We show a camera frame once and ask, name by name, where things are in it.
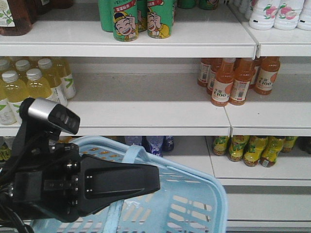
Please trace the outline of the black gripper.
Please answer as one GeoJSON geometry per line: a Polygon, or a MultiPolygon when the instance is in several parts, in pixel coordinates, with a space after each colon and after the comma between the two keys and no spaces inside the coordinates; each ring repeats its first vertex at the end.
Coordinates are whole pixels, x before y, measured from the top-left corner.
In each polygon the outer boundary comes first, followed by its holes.
{"type": "Polygon", "coordinates": [[[43,164],[20,169],[13,178],[11,202],[23,220],[78,219],[78,173],[81,157],[76,144],[57,144],[43,157],[43,164]]]}

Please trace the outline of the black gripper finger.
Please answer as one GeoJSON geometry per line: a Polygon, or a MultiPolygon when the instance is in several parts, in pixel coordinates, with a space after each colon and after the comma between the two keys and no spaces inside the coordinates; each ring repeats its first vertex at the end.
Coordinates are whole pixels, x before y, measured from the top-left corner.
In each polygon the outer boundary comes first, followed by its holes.
{"type": "Polygon", "coordinates": [[[85,154],[78,173],[79,216],[88,216],[118,200],[160,189],[159,169],[144,164],[118,163],[85,154]]]}

